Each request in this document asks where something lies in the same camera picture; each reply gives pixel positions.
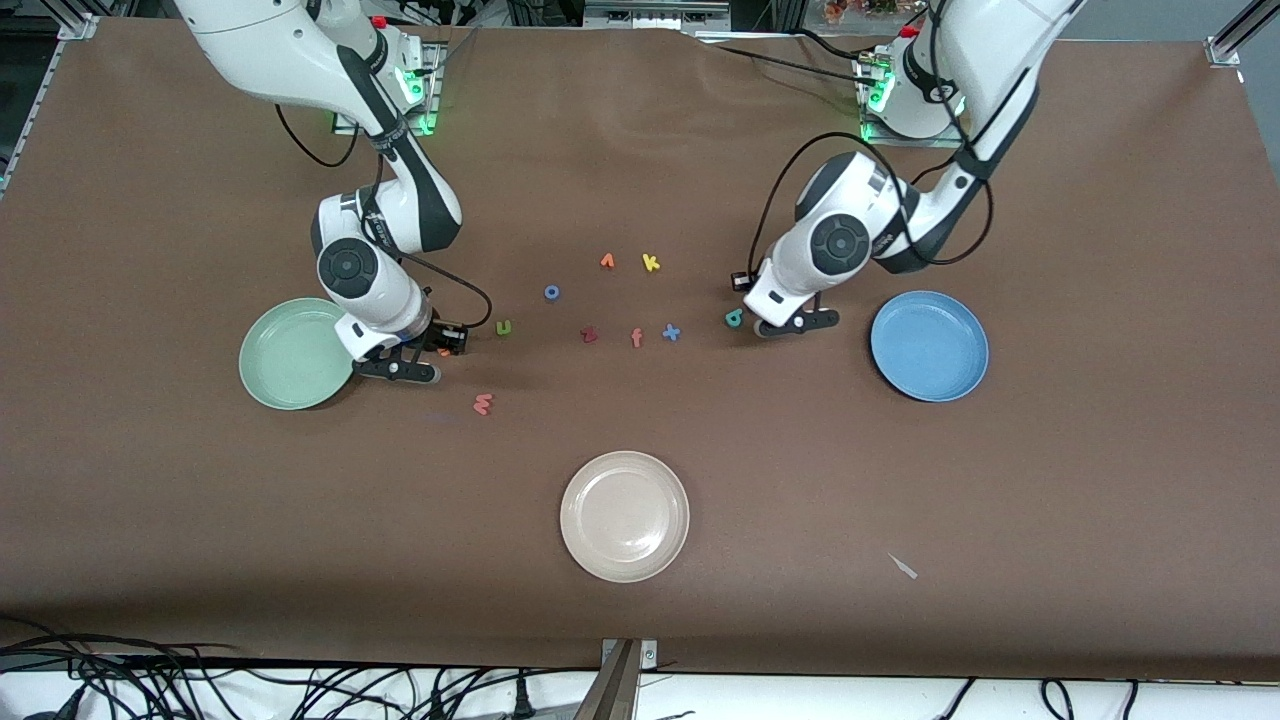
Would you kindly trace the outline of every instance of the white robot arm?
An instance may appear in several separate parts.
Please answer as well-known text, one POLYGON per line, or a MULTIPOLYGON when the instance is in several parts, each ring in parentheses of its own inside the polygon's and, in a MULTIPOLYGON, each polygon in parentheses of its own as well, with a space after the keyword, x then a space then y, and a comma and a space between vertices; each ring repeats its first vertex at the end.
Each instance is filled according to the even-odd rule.
POLYGON ((448 247, 462 210, 402 113, 411 97, 399 86, 415 68, 397 63, 412 55, 412 40, 374 28, 356 0, 177 4, 227 82, 271 102, 343 114, 369 135, 396 179, 320 202, 311 225, 316 272, 347 311, 335 329, 353 359, 421 336, 430 302, 393 255, 448 247))
POLYGON ((780 334, 771 327, 781 332, 824 327, 803 310, 804 304, 854 277, 868 260, 891 273, 909 273, 937 258, 1025 124, 1044 54, 1084 0, 931 4, 920 35, 893 44, 895 74, 905 79, 882 117, 902 135, 937 133, 950 122, 942 102, 957 104, 959 90, 972 113, 970 142, 925 193, 905 181, 895 184, 861 152, 823 164, 796 202, 795 227, 768 250, 748 292, 748 307, 763 320, 762 334, 780 334), (934 67, 943 77, 934 77, 934 67))

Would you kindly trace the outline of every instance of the brown table cover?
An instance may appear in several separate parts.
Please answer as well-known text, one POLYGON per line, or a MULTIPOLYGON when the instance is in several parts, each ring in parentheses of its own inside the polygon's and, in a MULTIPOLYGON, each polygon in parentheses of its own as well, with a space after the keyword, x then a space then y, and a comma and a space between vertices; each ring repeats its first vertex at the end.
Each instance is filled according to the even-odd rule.
MULTIPOLYGON (((513 332, 438 359, 439 386, 280 413, 241 387, 241 340, 323 295, 311 214, 374 156, 314 165, 179 22, 104 20, 0 202, 0 607, 274 657, 591 665, 643 635, 684 670, 1275 678, 1280 192, 1243 88, 1196 44, 1062 42, 1041 83, 987 246, 870 266, 827 293, 838 328, 765 343, 724 325, 728 274, 791 152, 856 127, 850 87, 675 32, 481 31, 425 140, 465 213, 431 260, 513 332), (914 288, 989 336, 959 402, 905 398, 869 356, 914 288), (568 478, 618 448, 692 507, 682 555, 632 585, 558 530, 568 478)), ((849 149, 797 165, 765 242, 849 149)), ((906 176, 946 156, 886 152, 906 176)))

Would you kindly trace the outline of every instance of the black cable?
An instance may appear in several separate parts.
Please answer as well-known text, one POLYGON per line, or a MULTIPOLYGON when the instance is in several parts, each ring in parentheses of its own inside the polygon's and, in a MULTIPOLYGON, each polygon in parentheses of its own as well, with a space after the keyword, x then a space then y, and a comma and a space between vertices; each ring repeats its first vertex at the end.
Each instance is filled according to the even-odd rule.
POLYGON ((796 150, 795 154, 791 155, 791 159, 787 160, 787 164, 782 167, 782 172, 778 173, 777 179, 773 181, 773 187, 769 190, 769 197, 768 200, 764 201, 764 210, 760 213, 760 222, 755 225, 755 237, 751 238, 751 250, 748 251, 746 254, 746 273, 749 275, 755 275, 759 272, 759 268, 755 266, 755 249, 760 245, 760 233, 764 232, 764 220, 769 218, 769 209, 773 206, 773 197, 778 193, 778 187, 782 186, 782 179, 787 177, 787 172, 791 170, 791 165, 794 165, 796 160, 800 159, 800 155, 803 155, 805 150, 808 150, 809 147, 823 140, 827 140, 828 137, 852 137, 852 136, 849 135, 847 132, 824 132, 817 137, 810 138, 809 142, 801 145, 800 150, 796 150))
POLYGON ((946 5, 947 0, 938 0, 937 10, 933 9, 932 4, 924 6, 924 10, 929 13, 929 19, 933 20, 933 29, 929 32, 929 72, 933 73, 933 90, 938 92, 942 109, 946 110, 947 119, 960 135, 960 146, 965 150, 973 150, 973 142, 970 142, 969 136, 960 126, 960 118, 956 117, 955 108, 951 106, 951 95, 955 95, 955 87, 952 87, 951 95, 943 97, 942 83, 938 76, 938 35, 942 32, 942 8, 946 8, 946 5))
POLYGON ((1138 700, 1138 680, 1129 680, 1129 697, 1124 701, 1124 711, 1120 712, 1120 720, 1129 720, 1129 714, 1133 712, 1133 703, 1138 700))
POLYGON ((480 673, 476 673, 475 676, 471 678, 471 682, 467 683, 467 687, 458 691, 458 694, 454 696, 453 698, 453 707, 451 707, 449 711, 444 715, 444 720, 453 720, 458 715, 458 708, 462 707, 462 701, 467 698, 467 693, 476 687, 476 683, 479 683, 480 679, 484 678, 486 673, 489 671, 483 670, 480 673))
POLYGON ((960 691, 956 692, 956 696, 951 698, 951 705, 947 706, 947 711, 938 715, 938 720, 951 720, 955 717, 956 710, 960 710, 960 701, 964 700, 964 696, 969 694, 969 688, 972 688, 977 682, 978 678, 969 678, 965 680, 964 684, 960 685, 960 691))
POLYGON ((915 183, 920 182, 922 179, 925 178, 925 176, 931 176, 931 174, 941 170, 942 168, 950 167, 951 163, 955 163, 955 160, 952 158, 947 158, 942 163, 938 163, 937 165, 933 165, 932 168, 920 170, 920 174, 915 176, 915 179, 911 181, 911 184, 915 184, 915 183))
POLYGON ((356 149, 356 138, 360 137, 360 128, 355 128, 355 131, 351 133, 351 142, 347 145, 347 151, 342 154, 342 158, 339 158, 337 163, 329 163, 328 160, 321 160, 319 156, 316 156, 315 152, 312 152, 306 145, 302 143, 302 140, 300 140, 297 135, 293 135, 293 128, 289 127, 289 120, 284 119, 284 109, 282 109, 279 104, 275 105, 275 117, 280 118, 280 124, 284 127, 284 132, 289 133, 289 140, 292 140, 293 143, 297 145, 300 150, 306 152, 307 158, 311 158, 312 160, 316 161, 317 165, 325 168, 337 168, 343 163, 346 163, 347 158, 351 158, 351 151, 356 149))
MULTIPOLYGON (((367 693, 369 691, 374 689, 375 687, 380 685, 381 683, 384 683, 384 682, 394 678, 396 675, 399 675, 401 673, 407 673, 407 671, 408 670, 406 667, 397 667, 397 669, 392 670, 390 673, 374 679, 374 682, 371 682, 367 685, 360 688, 358 691, 356 691, 356 693, 358 693, 358 694, 362 696, 364 693, 367 693)), ((333 711, 326 712, 325 714, 325 720, 338 720, 338 716, 342 715, 343 710, 347 710, 348 707, 352 707, 352 706, 355 706, 355 705, 357 705, 361 701, 356 700, 355 696, 348 697, 342 705, 339 705, 338 707, 335 707, 333 711)))
POLYGON ((844 58, 846 60, 856 60, 858 56, 861 55, 863 53, 876 49, 876 46, 872 45, 870 47, 865 47, 863 50, 854 50, 854 51, 841 50, 840 47, 836 47, 835 45, 827 42, 826 38, 823 38, 820 35, 806 27, 797 27, 794 29, 788 29, 787 35, 800 35, 808 37, 809 40, 817 42, 827 53, 831 53, 832 55, 837 58, 844 58))
POLYGON ((979 247, 982 247, 982 243, 987 240, 987 236, 991 233, 991 224, 996 214, 996 197, 991 192, 991 183, 986 181, 975 181, 982 183, 982 188, 983 191, 986 191, 987 195, 987 220, 983 224, 982 232, 978 234, 978 240, 975 240, 973 245, 970 245, 966 250, 964 250, 955 258, 947 258, 945 260, 938 260, 936 258, 925 258, 924 254, 920 252, 920 250, 915 246, 915 238, 911 237, 910 219, 906 215, 906 196, 902 193, 902 186, 899 182, 897 172, 893 170, 893 165, 888 161, 888 159, 884 158, 884 154, 882 154, 874 145, 863 140, 861 136, 842 131, 832 131, 814 136, 808 142, 801 145, 800 149, 796 150, 794 155, 791 155, 791 159, 787 160, 787 164, 782 167, 782 172, 778 173, 777 179, 773 181, 773 188, 769 191, 769 197, 764 201, 764 210, 760 213, 760 222, 755 227, 755 237, 751 238, 751 249, 746 256, 748 261, 746 269, 750 275, 754 277, 755 274, 759 273, 759 266, 756 266, 755 264, 755 249, 760 243, 760 234, 764 232, 764 222, 769 217, 769 209, 773 205, 773 199, 778 192, 778 187, 782 184, 783 178, 786 178, 787 172, 791 169, 791 165, 794 165, 795 161, 800 159, 800 155, 803 155, 804 151, 812 147, 814 143, 827 140, 828 137, 844 137, 846 140, 856 142, 858 145, 863 146, 868 152, 870 152, 876 158, 876 160, 879 161, 881 165, 884 167, 892 181, 890 184, 893 186, 893 192, 897 195, 899 215, 902 218, 902 234, 906 236, 908 249, 914 255, 916 255, 916 258, 919 258, 922 261, 929 265, 954 265, 964 260, 965 258, 969 258, 979 247))
MULTIPOLYGON (((378 245, 379 247, 383 247, 383 246, 369 232, 369 225, 366 223, 369 222, 369 209, 372 206, 374 199, 378 197, 378 188, 381 186, 381 182, 383 182, 383 156, 379 155, 378 156, 378 174, 374 177, 374 187, 370 190, 370 192, 369 192, 369 200, 366 200, 364 202, 364 206, 361 208, 361 211, 360 211, 360 231, 362 233, 365 233, 365 238, 369 240, 369 242, 372 242, 374 245, 378 245)), ((417 263, 419 265, 422 265, 424 268, 431 270, 433 273, 435 273, 438 275, 442 275, 444 278, 448 278, 448 279, 451 279, 451 281, 461 284, 462 287, 470 290, 471 292, 479 295, 480 299, 484 300, 484 306, 485 306, 484 318, 480 318, 480 320, 476 322, 476 323, 463 323, 462 324, 463 328, 475 329, 475 328, 479 328, 479 327, 483 327, 485 323, 489 322, 489 318, 493 316, 493 299, 489 297, 489 293, 486 293, 485 291, 480 290, 479 287, 476 287, 471 282, 468 282, 468 281, 466 281, 466 279, 463 279, 463 278, 461 278, 458 275, 454 275, 453 273, 445 270, 444 268, 442 268, 439 265, 435 265, 434 263, 428 263, 426 260, 422 260, 421 258, 416 258, 413 255, 408 255, 406 252, 401 252, 398 247, 394 247, 394 246, 392 246, 392 247, 383 247, 383 250, 385 250, 387 254, 390 255, 393 260, 410 260, 411 263, 417 263)))
POLYGON ((470 329, 475 329, 475 328, 479 328, 479 327, 484 327, 484 324, 489 322, 489 318, 493 316, 493 299, 490 299, 489 293, 486 293, 485 291, 480 290, 479 287, 476 287, 471 282, 468 282, 468 281, 466 281, 466 279, 463 279, 463 278, 461 278, 458 275, 454 275, 453 273, 445 270, 444 268, 442 268, 439 265, 435 265, 435 264, 428 263, 426 260, 422 260, 421 258, 416 258, 413 255, 406 255, 403 252, 401 252, 399 256, 404 258, 406 260, 408 260, 411 263, 417 263, 419 265, 422 265, 424 268, 426 268, 428 270, 431 270, 433 273, 435 273, 438 275, 444 275, 445 278, 448 278, 448 279, 451 279, 451 281, 461 284, 462 287, 470 290, 471 292, 479 295, 480 300, 484 300, 484 318, 480 318, 480 320, 477 320, 475 323, 462 323, 463 328, 467 328, 470 331, 470 329))
POLYGON ((1075 720, 1075 708, 1071 707, 1071 694, 1066 692, 1066 685, 1062 680, 1041 680, 1041 702, 1044 703, 1044 710, 1048 710, 1050 715, 1057 717, 1057 720, 1075 720), (1048 687, 1053 685, 1060 693, 1062 693, 1062 702, 1066 705, 1066 715, 1059 714, 1057 708, 1048 701, 1048 687))
POLYGON ((855 77, 855 76, 850 76, 850 74, 845 74, 845 73, 836 73, 836 72, 832 72, 832 70, 824 70, 822 68, 814 68, 813 65, 804 65, 804 64, 800 64, 800 63, 792 63, 791 60, 783 60, 781 58, 771 58, 768 55, 760 55, 759 53, 751 53, 750 50, 739 50, 737 47, 726 47, 723 45, 716 45, 716 47, 719 47, 721 50, 723 50, 726 53, 732 53, 735 55, 741 55, 744 58, 751 58, 751 59, 755 59, 755 60, 764 60, 765 63, 773 63, 776 65, 783 65, 783 67, 787 67, 787 68, 795 68, 797 70, 804 70, 806 73, 814 73, 814 74, 819 74, 819 76, 827 76, 827 77, 833 77, 833 78, 840 78, 840 79, 847 79, 849 82, 854 82, 854 83, 858 83, 858 85, 876 85, 876 81, 872 79, 872 78, 869 78, 869 77, 855 77))

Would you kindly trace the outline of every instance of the power cord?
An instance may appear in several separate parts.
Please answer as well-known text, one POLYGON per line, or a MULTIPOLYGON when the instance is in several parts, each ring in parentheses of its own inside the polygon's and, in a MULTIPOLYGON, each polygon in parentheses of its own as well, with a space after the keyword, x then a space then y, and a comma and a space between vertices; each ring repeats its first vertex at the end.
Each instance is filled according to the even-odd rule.
MULTIPOLYGON (((920 12, 918 12, 914 15, 911 15, 910 18, 908 18, 908 20, 905 23, 902 23, 902 27, 914 24, 915 20, 920 19, 922 17, 924 17, 925 12, 928 12, 928 5, 925 5, 924 9, 922 9, 920 12)), ((850 51, 850 50, 841 50, 840 47, 836 47, 835 45, 827 42, 827 40, 824 37, 822 37, 820 35, 813 32, 812 29, 809 29, 806 27, 797 27, 797 28, 788 29, 787 35, 800 35, 800 36, 808 37, 809 40, 817 42, 827 53, 831 53, 832 55, 835 55, 837 58, 844 58, 845 60, 856 60, 858 56, 861 55, 863 53, 870 53, 872 50, 876 50, 876 47, 879 46, 879 44, 877 44, 877 45, 868 45, 867 47, 863 47, 861 50, 852 50, 852 51, 850 51)))
MULTIPOLYGON (((973 255, 974 251, 977 251, 978 247, 982 246, 983 241, 987 240, 987 236, 991 233, 992 219, 996 215, 996 199, 991 192, 991 183, 983 182, 982 188, 986 191, 987 195, 987 222, 983 225, 982 233, 979 233, 978 240, 975 240, 973 245, 970 245, 964 252, 956 255, 955 258, 948 258, 946 260, 924 258, 924 255, 919 251, 919 249, 915 247, 915 238, 911 237, 910 223, 906 217, 906 196, 902 195, 902 187, 899 183, 899 177, 897 173, 893 170, 893 165, 888 161, 888 159, 884 158, 884 155, 878 149, 876 149, 876 146, 863 140, 861 136, 856 136, 854 133, 842 131, 832 131, 818 135, 810 138, 804 145, 801 145, 800 149, 791 155, 791 159, 787 160, 787 164, 782 167, 782 172, 778 173, 777 179, 773 181, 773 188, 769 190, 769 197, 768 200, 764 201, 764 210, 760 213, 760 222, 755 225, 755 236, 751 238, 751 250, 746 255, 746 270, 750 274, 750 277, 755 277, 760 272, 759 265, 755 263, 755 249, 760 243, 760 234, 764 232, 764 222, 769 217, 769 209, 773 206, 773 199, 778 192, 778 187, 782 184, 783 178, 786 178, 787 172, 791 169, 795 161, 800 159, 800 156, 804 154, 805 150, 808 150, 817 142, 827 140, 829 137, 844 137, 846 140, 856 142, 858 145, 863 146, 868 152, 870 152, 876 158, 876 160, 884 167, 886 170, 888 170, 890 178, 892 181, 891 184, 893 186, 893 192, 897 195, 899 215, 902 218, 902 234, 906 236, 908 247, 911 249, 911 251, 915 252, 920 258, 920 260, 928 263, 929 265, 954 265, 964 260, 965 258, 973 255)), ((928 172, 932 172, 932 169, 925 170, 925 173, 928 172)))
POLYGON ((955 717, 956 710, 960 710, 960 701, 964 700, 964 696, 969 694, 969 689, 973 688, 973 684, 977 682, 978 678, 969 678, 968 680, 965 680, 964 684, 960 685, 960 689, 956 692, 956 696, 951 698, 951 705, 947 706, 947 711, 943 712, 942 715, 938 715, 937 720, 951 720, 952 717, 955 717))
POLYGON ((289 120, 284 119, 284 109, 280 108, 279 104, 275 105, 275 117, 280 118, 280 126, 284 127, 284 132, 289 133, 289 140, 292 140, 300 150, 306 152, 307 158, 311 158, 317 165, 324 168, 337 168, 346 163, 347 158, 351 158, 351 151, 356 149, 356 138, 360 137, 360 128, 356 128, 355 132, 351 133, 351 142, 347 145, 347 151, 342 154, 342 158, 339 158, 337 163, 330 163, 328 160, 321 160, 315 152, 311 151, 311 149, 303 145, 302 140, 300 140, 297 135, 293 133, 293 128, 289 127, 289 120))
POLYGON ((1120 720, 1129 720, 1129 714, 1133 712, 1133 703, 1138 700, 1138 680, 1129 680, 1129 697, 1124 701, 1124 711, 1120 712, 1120 720))
POLYGON ((525 671, 520 670, 516 674, 516 707, 511 711, 511 717, 512 720, 529 720, 534 715, 538 715, 538 710, 529 702, 529 683, 525 680, 525 671))
POLYGON ((1075 720, 1075 708, 1071 707, 1071 694, 1066 692, 1066 685, 1062 680, 1041 680, 1041 702, 1044 703, 1044 710, 1048 710, 1050 715, 1057 717, 1057 720, 1075 720), (1061 715, 1053 703, 1048 701, 1048 688, 1050 685, 1057 688, 1057 692, 1062 693, 1062 702, 1066 706, 1066 715, 1061 715))
POLYGON ((760 55, 759 53, 751 53, 750 50, 739 50, 737 47, 726 47, 723 45, 716 45, 716 47, 719 47, 721 50, 723 50, 726 53, 732 53, 735 55, 741 55, 744 58, 751 58, 754 60, 763 60, 765 63, 773 63, 774 65, 783 65, 783 67, 787 67, 787 68, 795 68, 797 70, 804 70, 806 73, 813 73, 813 74, 818 74, 818 76, 827 76, 827 77, 833 77, 833 78, 838 78, 838 79, 847 79, 849 82, 858 83, 858 85, 876 85, 876 81, 872 79, 872 78, 855 77, 855 76, 846 74, 846 73, 837 73, 837 72, 832 72, 832 70, 826 70, 826 69, 822 69, 822 68, 815 68, 813 65, 805 65, 803 63, 792 63, 791 60, 783 60, 781 58, 771 58, 769 55, 760 55))
POLYGON ((419 265, 426 268, 428 270, 431 270, 433 273, 435 273, 438 275, 442 275, 442 277, 444 277, 444 278, 447 278, 449 281, 453 281, 453 282, 458 283, 460 286, 470 290, 471 292, 479 295, 480 300, 484 300, 484 306, 485 306, 484 318, 480 318, 480 320, 475 322, 475 323, 462 323, 462 327, 466 328, 466 329, 475 329, 475 328, 479 328, 479 327, 483 327, 485 323, 489 322, 489 318, 493 316, 493 299, 489 297, 489 293, 486 293, 485 291, 480 290, 479 287, 476 287, 470 281, 467 281, 465 278, 461 278, 458 275, 454 275, 453 273, 445 270, 444 268, 442 268, 439 265, 435 265, 433 263, 422 260, 421 258, 417 258, 415 255, 408 255, 407 252, 401 252, 401 250, 398 247, 396 247, 394 245, 392 245, 389 247, 384 247, 381 243, 379 243, 376 240, 374 240, 372 233, 369 232, 369 209, 370 209, 370 206, 372 206, 374 200, 378 197, 378 190, 383 184, 383 167, 384 165, 385 165, 385 160, 383 159, 381 155, 379 155, 378 156, 378 174, 374 176, 374 186, 372 186, 372 188, 369 192, 369 200, 364 202, 364 208, 361 208, 361 211, 360 211, 360 232, 364 233, 365 240, 367 240, 369 242, 372 242, 378 247, 381 247, 383 250, 385 250, 387 254, 390 255, 393 260, 408 260, 411 263, 417 263, 419 265))

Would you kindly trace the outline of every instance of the white floor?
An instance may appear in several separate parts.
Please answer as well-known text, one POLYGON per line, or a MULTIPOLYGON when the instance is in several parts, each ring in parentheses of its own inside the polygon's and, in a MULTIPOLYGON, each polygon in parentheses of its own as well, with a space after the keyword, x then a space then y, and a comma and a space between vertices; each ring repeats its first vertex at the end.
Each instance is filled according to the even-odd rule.
MULTIPOLYGON (((306 679, 305 670, 271 670, 278 678, 306 679)), ((369 671, 344 684, 358 688, 385 671, 369 671)), ((500 678, 508 671, 494 671, 500 678)), ((449 676, 460 676, 451 671, 449 676)), ((435 670, 416 670, 417 697, 426 697, 435 670)), ((535 707, 554 707, 581 701, 591 684, 593 673, 564 673, 529 679, 529 696, 535 707)), ((227 700, 244 720, 287 720, 302 700, 303 688, 273 685, 244 674, 218 682, 227 700)), ((760 675, 667 675, 641 678, 636 720, 660 720, 694 711, 690 720, 742 720, 749 717, 799 720, 838 717, 841 720, 933 720, 942 715, 963 684, 959 679, 909 678, 800 678, 760 675)), ((19 720, 41 711, 58 710, 79 685, 65 674, 49 671, 10 673, 0 676, 0 720, 19 720)), ((230 716, 201 683, 195 684, 201 706, 210 720, 230 716)), ((1079 720, 1119 720, 1129 685, 1123 682, 1068 682, 1075 717, 1079 720)), ((1036 680, 979 680, 965 697, 956 720, 1053 720, 1039 698, 1036 680)), ((137 698, 119 691, 122 698, 137 698)), ((372 691, 374 694, 404 705, 413 697, 410 682, 399 675, 372 691)), ((340 705, 340 697, 328 698, 311 708, 307 717, 323 717, 340 705)), ((509 712, 515 701, 513 683, 504 683, 468 696, 457 715, 460 720, 509 712)), ((141 703, 134 703, 142 710, 141 703)), ((366 703, 340 714, 344 720, 384 720, 383 710, 366 703)), ((1143 683, 1134 703, 1132 720, 1276 720, 1280 719, 1280 688, 1258 685, 1215 685, 1184 683, 1143 683)), ((79 720, 110 720, 106 702, 86 694, 79 720)))

